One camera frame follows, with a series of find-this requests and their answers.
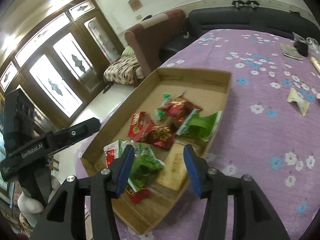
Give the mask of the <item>white red snack packet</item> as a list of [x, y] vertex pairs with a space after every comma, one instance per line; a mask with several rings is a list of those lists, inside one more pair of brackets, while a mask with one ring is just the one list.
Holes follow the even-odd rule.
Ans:
[[103, 147], [103, 152], [106, 158], [106, 167], [109, 168], [114, 159], [120, 158], [125, 147], [130, 144], [129, 140], [117, 140]]

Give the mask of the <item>beige wafer snack packet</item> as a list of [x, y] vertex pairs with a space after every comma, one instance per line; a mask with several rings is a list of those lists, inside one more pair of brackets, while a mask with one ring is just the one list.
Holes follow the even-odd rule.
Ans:
[[164, 161], [165, 167], [159, 172], [156, 178], [156, 183], [173, 191], [180, 189], [187, 176], [187, 169], [183, 159], [183, 149], [184, 145], [179, 143], [173, 144]]

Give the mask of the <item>red yellow snack packet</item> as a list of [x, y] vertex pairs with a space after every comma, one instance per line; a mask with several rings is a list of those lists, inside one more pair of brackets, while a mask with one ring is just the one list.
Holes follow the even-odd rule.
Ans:
[[135, 112], [131, 116], [130, 127], [127, 136], [134, 138], [148, 124], [154, 124], [148, 112]]

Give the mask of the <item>dark red snack packet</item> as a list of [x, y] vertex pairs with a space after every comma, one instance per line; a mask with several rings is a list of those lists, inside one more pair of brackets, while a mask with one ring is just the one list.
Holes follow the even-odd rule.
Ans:
[[185, 96], [180, 95], [174, 100], [165, 103], [164, 106], [159, 107], [159, 110], [164, 111], [164, 113], [170, 117], [174, 123], [183, 124], [185, 119], [193, 110], [202, 111], [203, 108], [198, 106], [188, 99]]

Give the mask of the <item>pale green snack packet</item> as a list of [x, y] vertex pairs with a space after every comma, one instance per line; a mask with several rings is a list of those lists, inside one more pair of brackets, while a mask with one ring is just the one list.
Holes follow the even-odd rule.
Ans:
[[298, 92], [294, 88], [290, 89], [289, 95], [287, 97], [287, 102], [296, 103], [301, 115], [306, 116], [310, 103], [299, 96]]

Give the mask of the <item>purple floral tablecloth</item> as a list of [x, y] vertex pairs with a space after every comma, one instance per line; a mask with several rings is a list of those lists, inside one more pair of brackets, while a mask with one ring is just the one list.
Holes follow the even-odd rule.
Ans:
[[[231, 73], [217, 130], [209, 142], [191, 143], [223, 174], [252, 176], [289, 239], [304, 239], [319, 215], [319, 73], [308, 59], [285, 57], [281, 43], [291, 41], [251, 30], [211, 30], [161, 67]], [[310, 103], [306, 116], [287, 102], [291, 88]], [[89, 177], [80, 157], [95, 135], [76, 154], [79, 178]]]

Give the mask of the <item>wooden glass door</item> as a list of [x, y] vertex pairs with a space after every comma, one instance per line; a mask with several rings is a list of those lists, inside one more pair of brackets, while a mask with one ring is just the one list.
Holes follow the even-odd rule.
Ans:
[[21, 40], [1, 65], [1, 97], [22, 89], [58, 128], [104, 89], [104, 72], [124, 47], [96, 0], [74, 0]]

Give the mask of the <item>patterned blanket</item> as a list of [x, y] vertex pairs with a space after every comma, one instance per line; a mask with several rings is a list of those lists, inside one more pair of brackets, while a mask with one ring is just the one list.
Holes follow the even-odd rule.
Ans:
[[140, 64], [135, 56], [124, 56], [109, 65], [104, 71], [104, 81], [136, 87], [138, 78], [136, 70]]

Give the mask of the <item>green pillow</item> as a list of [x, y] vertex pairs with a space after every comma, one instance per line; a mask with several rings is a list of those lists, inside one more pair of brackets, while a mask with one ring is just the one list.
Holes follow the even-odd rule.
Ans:
[[134, 49], [131, 47], [131, 46], [127, 46], [124, 51], [122, 52], [122, 55], [121, 55], [122, 58], [128, 58], [128, 57], [133, 57], [135, 58], [136, 57], [136, 54], [135, 54], [135, 51]]

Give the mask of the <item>cardboard box tray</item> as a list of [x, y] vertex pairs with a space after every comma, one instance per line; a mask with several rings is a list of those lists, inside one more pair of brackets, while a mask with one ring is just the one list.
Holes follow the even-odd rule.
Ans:
[[[151, 146], [156, 157], [166, 163], [174, 161], [175, 167], [181, 166], [182, 158], [172, 156], [167, 148], [159, 146], [161, 142], [172, 141], [174, 149], [183, 150], [178, 146], [177, 140], [169, 135], [169, 126], [175, 121], [170, 117], [162, 121], [156, 120], [155, 109], [160, 106], [163, 94], [170, 93], [177, 97], [186, 93], [187, 100], [202, 107], [202, 113], [208, 115], [225, 108], [231, 81], [231, 73], [222, 70], [157, 68], [110, 115], [101, 130], [88, 143], [80, 157], [85, 171], [89, 176], [93, 176], [106, 167], [103, 147], [118, 139], [129, 139], [129, 128], [135, 112], [148, 113], [155, 123], [156, 130], [151, 135], [143, 134], [143, 139]], [[158, 182], [152, 183], [151, 196], [140, 204], [131, 202], [127, 193], [112, 202], [115, 214], [137, 234], [147, 233], [156, 227], [189, 184], [185, 175], [169, 168], [165, 168], [164, 175], [167, 179], [172, 175], [180, 178], [181, 184], [176, 189], [170, 189]]]

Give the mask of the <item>cream lotion tube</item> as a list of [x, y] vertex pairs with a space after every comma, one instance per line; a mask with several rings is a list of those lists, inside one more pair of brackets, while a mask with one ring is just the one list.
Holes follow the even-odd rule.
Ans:
[[316, 60], [316, 58], [312, 56], [311, 57], [311, 62], [313, 64], [314, 68], [317, 70], [317, 72], [320, 73], [320, 63], [319, 63], [319, 61]]

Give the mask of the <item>small booklet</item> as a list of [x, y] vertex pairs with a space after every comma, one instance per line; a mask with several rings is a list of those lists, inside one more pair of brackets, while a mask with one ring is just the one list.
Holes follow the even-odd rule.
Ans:
[[295, 60], [298, 60], [298, 61], [302, 61], [303, 60], [302, 55], [300, 55], [300, 53], [298, 52], [298, 50], [295, 47], [281, 43], [280, 44], [280, 48], [281, 48], [282, 54], [284, 56], [287, 56], [287, 57], [289, 57], [291, 59], [295, 59]]

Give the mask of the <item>black small cup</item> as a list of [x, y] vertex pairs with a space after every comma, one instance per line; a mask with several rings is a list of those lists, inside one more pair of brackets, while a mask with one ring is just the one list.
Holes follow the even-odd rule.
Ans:
[[308, 43], [305, 38], [298, 35], [297, 33], [293, 33], [293, 39], [294, 39], [294, 47], [298, 51], [300, 55], [303, 57], [308, 57]]

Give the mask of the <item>black leather sofa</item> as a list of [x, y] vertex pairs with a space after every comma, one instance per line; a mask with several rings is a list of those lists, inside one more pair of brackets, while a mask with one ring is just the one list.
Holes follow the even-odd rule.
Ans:
[[293, 33], [297, 33], [303, 38], [310, 37], [319, 41], [319, 28], [298, 12], [245, 7], [195, 9], [185, 20], [182, 33], [161, 48], [159, 52], [161, 63], [205, 33], [217, 29], [255, 30], [284, 38], [293, 38]]

